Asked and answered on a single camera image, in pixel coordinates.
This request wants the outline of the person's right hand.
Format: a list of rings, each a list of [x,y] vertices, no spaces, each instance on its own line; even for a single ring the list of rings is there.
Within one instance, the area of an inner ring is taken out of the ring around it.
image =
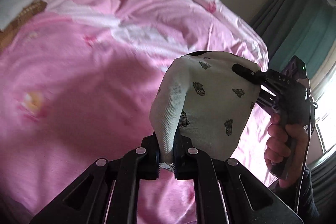
[[[280,126],[280,116],[278,114],[273,114],[271,116],[268,134],[269,138],[266,142],[264,159],[269,170],[273,164],[280,163],[286,157],[290,156],[290,148],[285,144],[288,137],[290,136],[296,141],[293,160],[288,169],[288,177],[286,180],[279,180],[281,188],[289,188],[301,177],[309,135],[300,124],[288,124],[285,128],[282,128]]]

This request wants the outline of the dark sleeve forearm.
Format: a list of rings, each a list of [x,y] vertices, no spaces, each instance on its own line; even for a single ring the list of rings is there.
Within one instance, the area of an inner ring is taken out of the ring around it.
[[[276,180],[269,186],[268,189],[270,189],[276,196],[278,196],[279,199],[281,199],[287,206],[295,211],[295,198],[297,196],[298,183],[299,180],[297,180],[289,188],[281,188],[279,180]],[[319,212],[313,197],[311,172],[307,166],[305,166],[301,183],[298,203],[298,216],[302,219],[303,223],[317,223],[319,220]]]

